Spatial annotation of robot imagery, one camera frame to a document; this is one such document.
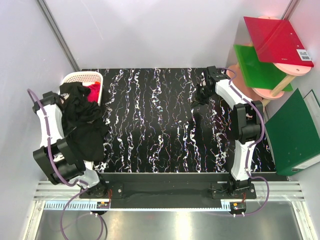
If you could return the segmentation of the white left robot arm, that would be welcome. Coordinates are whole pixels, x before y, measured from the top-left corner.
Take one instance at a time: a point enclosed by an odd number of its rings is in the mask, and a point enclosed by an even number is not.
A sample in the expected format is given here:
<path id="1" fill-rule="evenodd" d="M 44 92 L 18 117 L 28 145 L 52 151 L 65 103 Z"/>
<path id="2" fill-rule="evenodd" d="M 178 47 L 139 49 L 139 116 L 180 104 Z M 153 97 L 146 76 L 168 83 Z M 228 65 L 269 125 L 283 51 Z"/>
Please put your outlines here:
<path id="1" fill-rule="evenodd" d="M 93 169 L 104 158 L 109 127 L 101 108 L 86 96 L 68 98 L 49 91 L 38 99 L 32 91 L 33 112 L 40 120 L 41 141 L 33 158 L 53 185 L 79 186 L 83 195 L 103 198 L 108 186 Z"/>

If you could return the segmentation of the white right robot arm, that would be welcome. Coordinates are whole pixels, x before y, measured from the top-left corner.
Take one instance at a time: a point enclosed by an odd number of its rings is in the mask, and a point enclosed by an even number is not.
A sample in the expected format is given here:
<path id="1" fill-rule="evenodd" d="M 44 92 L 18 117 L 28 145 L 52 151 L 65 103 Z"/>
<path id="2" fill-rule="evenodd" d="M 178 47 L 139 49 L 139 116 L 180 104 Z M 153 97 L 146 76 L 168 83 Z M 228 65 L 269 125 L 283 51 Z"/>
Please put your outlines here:
<path id="1" fill-rule="evenodd" d="M 204 79 L 196 85 L 196 92 L 191 107 L 207 105 L 210 98 L 218 95 L 231 108 L 231 131 L 235 139 L 233 166 L 227 185 L 228 195 L 239 198 L 245 188 L 250 186 L 252 159 L 256 145 L 265 135 L 263 104 L 245 96 L 226 73 L 221 73 L 215 66 L 203 71 Z"/>

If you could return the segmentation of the black printed t-shirt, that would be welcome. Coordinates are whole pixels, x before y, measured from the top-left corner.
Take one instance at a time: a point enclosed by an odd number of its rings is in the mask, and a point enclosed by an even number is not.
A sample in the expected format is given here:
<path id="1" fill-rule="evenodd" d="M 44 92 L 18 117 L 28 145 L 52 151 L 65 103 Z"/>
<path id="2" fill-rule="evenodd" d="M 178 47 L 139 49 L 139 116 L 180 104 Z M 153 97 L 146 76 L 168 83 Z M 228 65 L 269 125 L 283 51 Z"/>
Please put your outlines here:
<path id="1" fill-rule="evenodd" d="M 78 160 L 102 162 L 105 137 L 110 130 L 110 126 L 101 118 L 93 122 L 81 123 L 67 134 L 66 142 Z"/>

